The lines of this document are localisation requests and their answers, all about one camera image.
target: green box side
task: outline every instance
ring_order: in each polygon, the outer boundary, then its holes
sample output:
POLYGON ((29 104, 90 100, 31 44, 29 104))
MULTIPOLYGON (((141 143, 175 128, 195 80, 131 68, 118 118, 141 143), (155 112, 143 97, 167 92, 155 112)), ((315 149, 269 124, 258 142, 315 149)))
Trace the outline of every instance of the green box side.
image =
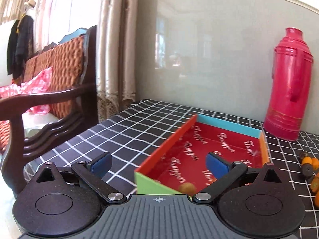
POLYGON ((135 182, 138 187, 138 194, 148 194, 148 195, 171 195, 171 194, 181 194, 180 192, 173 190, 163 184, 152 180, 151 178, 135 172, 135 182))

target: circular mount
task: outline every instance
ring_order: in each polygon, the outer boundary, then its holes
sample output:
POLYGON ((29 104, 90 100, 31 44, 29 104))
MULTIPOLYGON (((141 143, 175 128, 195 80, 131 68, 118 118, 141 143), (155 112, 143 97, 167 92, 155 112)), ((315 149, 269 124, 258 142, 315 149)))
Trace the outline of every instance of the circular mount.
POLYGON ((38 237, 63 237, 83 230, 100 214, 101 204, 94 192, 68 184, 47 186, 47 192, 29 187, 15 201, 12 212, 21 231, 38 237))
POLYGON ((304 218, 304 205, 282 183, 251 184, 232 189, 218 202, 222 219, 249 238, 282 238, 296 231, 304 218))

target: black jacket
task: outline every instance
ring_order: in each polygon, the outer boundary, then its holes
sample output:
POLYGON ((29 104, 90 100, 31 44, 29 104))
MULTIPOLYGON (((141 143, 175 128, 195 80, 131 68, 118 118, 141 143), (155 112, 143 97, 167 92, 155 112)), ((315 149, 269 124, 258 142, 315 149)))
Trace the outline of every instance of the black jacket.
POLYGON ((33 19, 29 15, 24 16, 18 26, 18 40, 16 48, 16 67, 13 69, 13 79, 22 75, 24 63, 33 54, 33 19))
POLYGON ((8 49, 7 49, 7 71, 8 75, 13 73, 13 69, 15 68, 16 64, 16 48, 17 48, 17 41, 18 41, 18 34, 17 34, 17 26, 19 20, 13 24, 11 28, 11 33, 9 36, 8 42, 8 49))

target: cardboard box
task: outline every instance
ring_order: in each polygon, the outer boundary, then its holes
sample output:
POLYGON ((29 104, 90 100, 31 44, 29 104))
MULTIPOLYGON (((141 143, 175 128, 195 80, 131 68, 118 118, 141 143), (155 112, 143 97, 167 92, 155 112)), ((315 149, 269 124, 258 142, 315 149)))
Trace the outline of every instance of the cardboard box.
POLYGON ((209 152, 254 168, 269 162, 262 131, 194 115, 135 170, 137 193, 181 194, 179 186, 186 182, 202 190, 216 180, 205 165, 209 152))

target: red thermos flask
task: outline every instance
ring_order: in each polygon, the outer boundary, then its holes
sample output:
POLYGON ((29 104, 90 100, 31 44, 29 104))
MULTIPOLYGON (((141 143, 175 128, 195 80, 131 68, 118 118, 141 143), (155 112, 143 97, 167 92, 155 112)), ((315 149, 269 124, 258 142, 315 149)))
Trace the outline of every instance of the red thermos flask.
POLYGON ((264 128, 286 140, 296 140, 305 113, 313 56, 302 39, 302 31, 287 28, 275 47, 272 95, 264 128))

